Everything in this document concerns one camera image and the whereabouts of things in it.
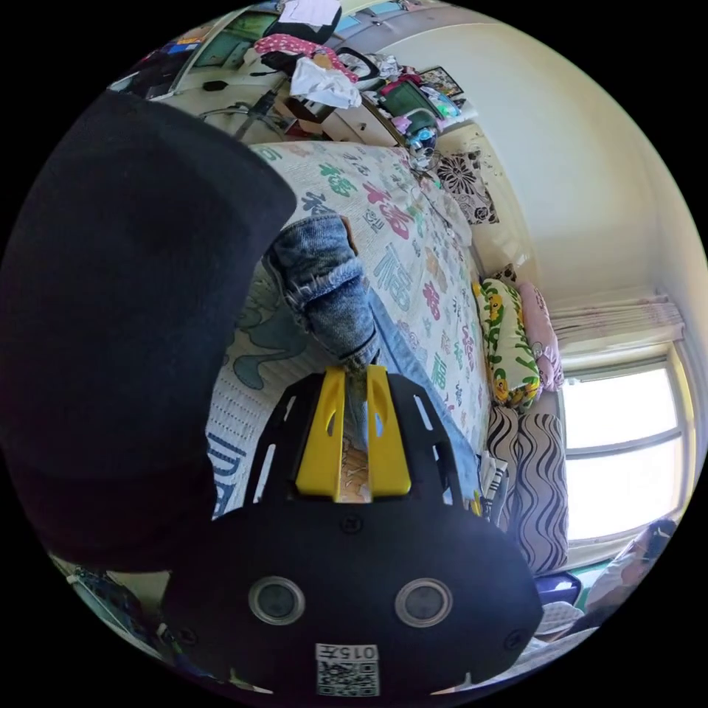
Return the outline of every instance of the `qr code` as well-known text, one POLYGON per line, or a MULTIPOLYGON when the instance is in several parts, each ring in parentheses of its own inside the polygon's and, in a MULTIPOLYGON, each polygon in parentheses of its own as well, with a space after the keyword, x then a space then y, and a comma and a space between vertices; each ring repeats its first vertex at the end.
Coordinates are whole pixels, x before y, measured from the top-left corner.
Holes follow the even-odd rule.
POLYGON ((372 696, 378 692, 377 662, 317 662, 320 695, 372 696))

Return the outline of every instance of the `picture frame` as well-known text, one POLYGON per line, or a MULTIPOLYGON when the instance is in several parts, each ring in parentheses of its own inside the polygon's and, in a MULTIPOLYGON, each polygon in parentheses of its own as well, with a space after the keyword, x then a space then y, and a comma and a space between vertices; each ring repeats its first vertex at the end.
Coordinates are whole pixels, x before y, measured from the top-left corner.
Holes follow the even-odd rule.
POLYGON ((455 98, 464 93, 457 81, 441 66, 434 66, 432 69, 419 73, 419 76, 423 83, 427 83, 448 98, 455 98))

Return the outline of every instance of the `printed bedsheet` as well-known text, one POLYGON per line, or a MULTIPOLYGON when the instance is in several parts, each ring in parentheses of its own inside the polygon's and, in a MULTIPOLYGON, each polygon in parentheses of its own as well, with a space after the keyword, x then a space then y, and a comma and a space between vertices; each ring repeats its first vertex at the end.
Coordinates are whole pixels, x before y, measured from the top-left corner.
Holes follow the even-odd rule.
MULTIPOLYGON (((424 366, 460 431, 480 452, 490 398, 471 280, 478 277, 459 207, 411 172, 406 151, 347 143, 251 146, 291 185, 290 222, 349 220, 368 284, 424 366)), ((331 362, 300 332, 259 266, 212 398, 207 426, 217 515, 243 503, 260 432, 285 387, 331 362)), ((368 500, 366 454, 344 441, 342 501, 368 500)))

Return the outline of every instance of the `jeans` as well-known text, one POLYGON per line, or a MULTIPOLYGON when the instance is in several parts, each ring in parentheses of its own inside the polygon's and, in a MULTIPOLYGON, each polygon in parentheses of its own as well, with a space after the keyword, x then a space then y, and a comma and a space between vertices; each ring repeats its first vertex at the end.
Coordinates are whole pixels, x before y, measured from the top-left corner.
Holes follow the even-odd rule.
POLYGON ((480 490, 479 458, 452 420, 440 396, 386 308, 364 284, 364 269, 336 214, 287 226, 263 258, 295 319, 347 374, 345 429, 355 447, 367 445, 367 367, 385 366, 423 386, 455 453, 464 497, 480 490))

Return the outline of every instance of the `green and yellow pillow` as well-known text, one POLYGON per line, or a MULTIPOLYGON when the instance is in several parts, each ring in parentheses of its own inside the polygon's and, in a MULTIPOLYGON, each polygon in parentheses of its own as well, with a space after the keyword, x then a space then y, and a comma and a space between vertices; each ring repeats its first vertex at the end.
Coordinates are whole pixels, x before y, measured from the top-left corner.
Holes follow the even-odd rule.
POLYGON ((524 330, 521 297, 501 280, 473 283, 482 333, 487 375, 493 399, 501 406, 527 410, 541 379, 524 330))

